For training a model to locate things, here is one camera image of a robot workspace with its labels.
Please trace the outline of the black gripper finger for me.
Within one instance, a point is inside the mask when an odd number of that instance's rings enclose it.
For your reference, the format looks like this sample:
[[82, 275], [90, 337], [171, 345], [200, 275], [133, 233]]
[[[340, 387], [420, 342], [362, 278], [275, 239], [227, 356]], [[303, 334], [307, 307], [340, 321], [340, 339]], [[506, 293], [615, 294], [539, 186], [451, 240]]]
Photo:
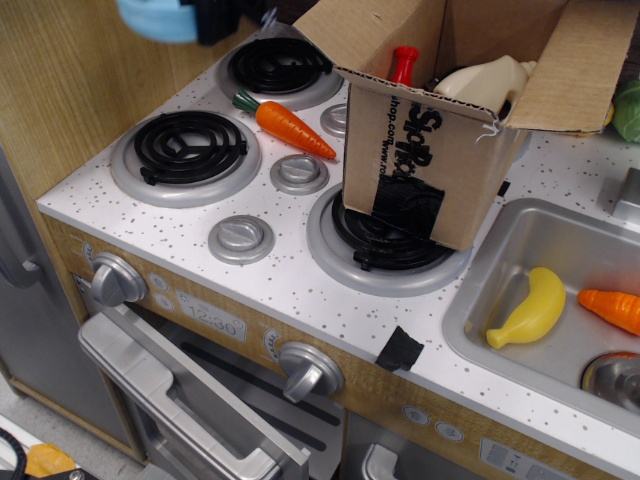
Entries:
[[243, 15], [260, 22], [260, 2], [251, 0], [181, 1], [195, 14], [197, 41], [212, 46], [238, 29]]

